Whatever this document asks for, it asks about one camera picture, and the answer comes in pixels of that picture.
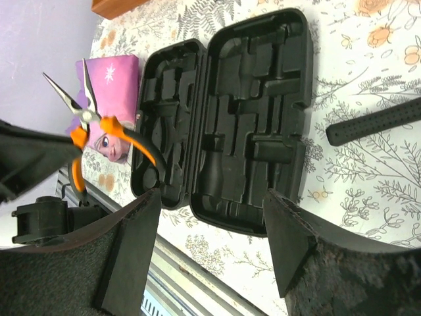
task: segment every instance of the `white tablecloth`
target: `white tablecloth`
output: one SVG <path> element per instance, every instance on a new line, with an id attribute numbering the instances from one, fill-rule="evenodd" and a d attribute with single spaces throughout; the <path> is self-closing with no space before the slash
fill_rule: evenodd
<path id="1" fill-rule="evenodd" d="M 301 9 L 314 42 L 311 123 L 301 206 L 343 228 L 383 242 L 421 246 L 419 122 L 331 147 L 325 128 L 421 96 L 419 0 L 151 0 L 101 20 L 91 57 L 154 51 L 286 7 Z M 86 179 L 121 205 L 133 200 L 130 165 L 87 149 Z M 279 299 L 268 241 L 198 222 L 188 207 L 163 211 L 158 232 L 269 315 Z"/>

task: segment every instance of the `white wall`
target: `white wall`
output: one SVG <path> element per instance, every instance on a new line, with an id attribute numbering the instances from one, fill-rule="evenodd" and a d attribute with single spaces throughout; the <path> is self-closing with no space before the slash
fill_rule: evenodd
<path id="1" fill-rule="evenodd" d="M 90 7 L 88 0 L 0 0 L 1 120 L 64 134 L 71 113 L 41 73 L 76 97 L 74 63 L 89 57 L 99 18 Z M 16 235 L 10 212 L 39 196 L 54 195 L 56 182 L 54 175 L 18 200 L 0 205 L 0 247 L 11 246 Z"/>

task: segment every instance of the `metal rail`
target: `metal rail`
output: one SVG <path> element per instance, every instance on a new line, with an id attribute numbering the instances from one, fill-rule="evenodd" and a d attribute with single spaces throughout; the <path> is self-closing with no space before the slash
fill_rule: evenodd
<path id="1" fill-rule="evenodd" d="M 67 169 L 59 171 L 57 195 L 68 184 Z M 91 197 L 109 211 L 121 208 L 95 186 L 86 182 Z M 65 198 L 72 206 L 79 203 L 70 186 Z M 236 291 L 202 268 L 179 249 L 157 235 L 149 267 L 141 315 L 266 315 Z"/>

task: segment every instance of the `pink bag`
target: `pink bag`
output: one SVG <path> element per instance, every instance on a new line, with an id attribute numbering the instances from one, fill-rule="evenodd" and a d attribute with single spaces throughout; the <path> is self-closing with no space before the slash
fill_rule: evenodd
<path id="1" fill-rule="evenodd" d="M 97 100 L 98 113 L 103 117 L 116 116 L 122 125 L 134 129 L 139 89 L 139 59 L 134 55 L 102 57 L 87 60 L 86 66 Z M 76 63 L 76 72 L 81 87 L 76 102 L 86 108 L 82 61 Z M 70 133 L 77 125 L 79 120 L 76 117 L 66 132 Z M 87 146 L 117 163 L 126 162 L 130 149 L 130 143 L 104 133 L 95 122 L 90 124 Z"/>

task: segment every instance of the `black plastic case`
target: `black plastic case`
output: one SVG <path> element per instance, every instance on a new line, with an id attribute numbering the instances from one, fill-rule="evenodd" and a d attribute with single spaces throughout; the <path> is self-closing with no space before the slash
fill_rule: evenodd
<path id="1" fill-rule="evenodd" d="M 140 152 L 132 191 L 161 187 L 162 206 L 188 203 L 206 223 L 266 236 L 268 188 L 297 201 L 305 158 L 313 48 L 305 16 L 285 9 L 161 49 L 145 65 L 136 130 L 161 148 L 165 176 Z"/>

